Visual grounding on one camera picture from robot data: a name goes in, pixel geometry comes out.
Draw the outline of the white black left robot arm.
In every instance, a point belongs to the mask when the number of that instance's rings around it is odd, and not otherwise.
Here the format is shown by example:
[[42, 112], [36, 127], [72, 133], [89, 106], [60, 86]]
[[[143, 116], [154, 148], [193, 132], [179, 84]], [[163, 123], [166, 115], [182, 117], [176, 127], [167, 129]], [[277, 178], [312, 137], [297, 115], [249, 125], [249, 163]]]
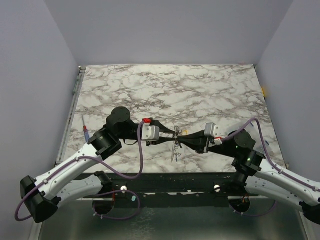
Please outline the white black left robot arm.
[[[76, 178], [97, 164], [127, 180], [139, 178], [144, 168], [142, 142], [159, 143], [160, 133], [176, 135], [158, 120], [144, 118], [140, 123], [134, 123], [126, 107], [114, 108], [102, 129], [95, 132], [72, 157], [36, 178], [28, 175], [20, 181], [21, 202], [15, 211], [15, 220], [22, 221], [19, 217], [21, 206], [26, 206], [30, 213], [27, 219], [42, 223], [67, 202], [92, 195], [103, 198], [116, 194], [117, 190], [103, 171], [84, 180]], [[127, 140], [134, 140], [138, 144], [141, 158], [139, 171], [133, 176], [120, 173], [105, 163]]]

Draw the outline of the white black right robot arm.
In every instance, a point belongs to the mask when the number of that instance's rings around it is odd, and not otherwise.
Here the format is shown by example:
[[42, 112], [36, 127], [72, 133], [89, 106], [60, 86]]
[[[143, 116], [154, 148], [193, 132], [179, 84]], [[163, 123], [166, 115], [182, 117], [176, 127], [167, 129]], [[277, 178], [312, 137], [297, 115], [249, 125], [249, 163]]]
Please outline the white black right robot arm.
[[244, 192], [269, 197], [297, 208], [309, 221], [320, 223], [320, 184], [274, 163], [268, 152], [254, 150], [256, 141], [244, 129], [227, 137], [207, 130], [178, 136], [177, 142], [199, 154], [212, 152], [233, 158], [236, 177], [229, 189], [240, 196]]

